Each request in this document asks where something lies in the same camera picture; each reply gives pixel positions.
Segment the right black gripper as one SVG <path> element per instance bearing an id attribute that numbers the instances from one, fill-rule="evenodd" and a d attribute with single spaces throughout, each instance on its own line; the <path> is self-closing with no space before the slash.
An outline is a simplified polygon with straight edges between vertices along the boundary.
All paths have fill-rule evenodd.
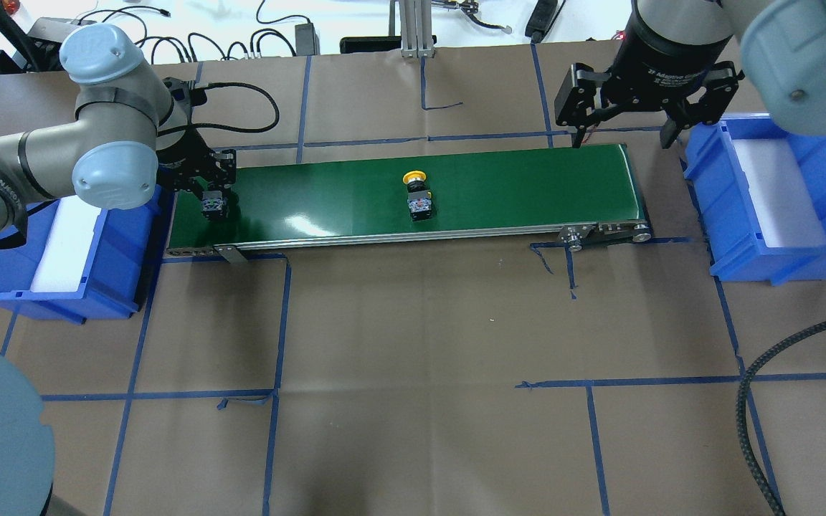
<path id="1" fill-rule="evenodd" d="M 615 62 L 606 72 L 574 63 L 554 98 L 555 123 L 570 128 L 579 149 L 593 128 L 622 112 L 655 112 L 668 119 L 660 130 L 669 149 L 683 130 L 716 124 L 744 78 L 732 61 L 716 63 L 731 38 L 718 17 L 645 20 L 632 14 Z M 703 88 L 697 102 L 688 96 Z"/>

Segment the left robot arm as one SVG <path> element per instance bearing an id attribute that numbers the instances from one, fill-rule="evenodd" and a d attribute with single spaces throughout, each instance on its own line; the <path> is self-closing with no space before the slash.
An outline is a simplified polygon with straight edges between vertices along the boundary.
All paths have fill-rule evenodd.
<path id="1" fill-rule="evenodd" d="M 75 30 L 60 63 L 80 86 L 75 120 L 0 136 L 0 231 L 27 232 L 27 205 L 78 196 L 102 209 L 135 209 L 154 194 L 158 170 L 190 186 L 217 172 L 216 154 L 190 121 L 186 102 L 160 80 L 118 27 Z"/>

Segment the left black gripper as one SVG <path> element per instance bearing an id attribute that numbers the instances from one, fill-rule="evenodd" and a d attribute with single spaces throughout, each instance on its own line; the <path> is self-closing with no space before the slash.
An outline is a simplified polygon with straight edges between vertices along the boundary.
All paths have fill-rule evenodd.
<path id="1" fill-rule="evenodd" d="M 191 127 L 195 107 L 207 102 L 207 93 L 194 82 L 174 77 L 163 79 L 171 95 L 171 108 L 158 128 L 157 185 L 167 191 L 186 191 L 202 196 L 204 190 L 229 191 L 229 205 L 238 203 L 233 192 L 237 180 L 237 151 L 212 151 Z"/>

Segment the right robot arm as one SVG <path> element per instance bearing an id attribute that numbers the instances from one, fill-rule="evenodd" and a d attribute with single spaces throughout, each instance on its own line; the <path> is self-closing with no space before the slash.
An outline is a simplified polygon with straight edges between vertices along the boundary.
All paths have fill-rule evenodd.
<path id="1" fill-rule="evenodd" d="M 582 145 L 622 113 L 663 112 L 661 145 L 720 121 L 748 79 L 777 126 L 826 136 L 826 1 L 634 1 L 614 62 L 574 63 L 555 123 Z"/>

